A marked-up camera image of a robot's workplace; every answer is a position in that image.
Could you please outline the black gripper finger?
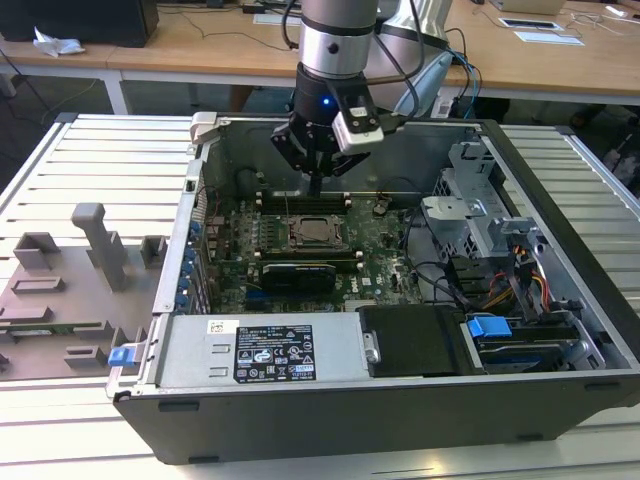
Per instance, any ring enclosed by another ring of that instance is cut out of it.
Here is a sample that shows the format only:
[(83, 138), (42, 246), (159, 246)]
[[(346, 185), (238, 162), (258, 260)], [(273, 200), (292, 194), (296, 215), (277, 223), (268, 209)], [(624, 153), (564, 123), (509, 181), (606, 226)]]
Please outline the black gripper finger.
[(321, 153), (316, 161), (316, 196), (320, 196), (325, 178), (342, 176), (369, 156), (369, 153), (338, 156)]
[(317, 161), (315, 151), (301, 146), (289, 123), (277, 126), (271, 133), (271, 142), (286, 163), (296, 172), (309, 177), (307, 195), (317, 196)]

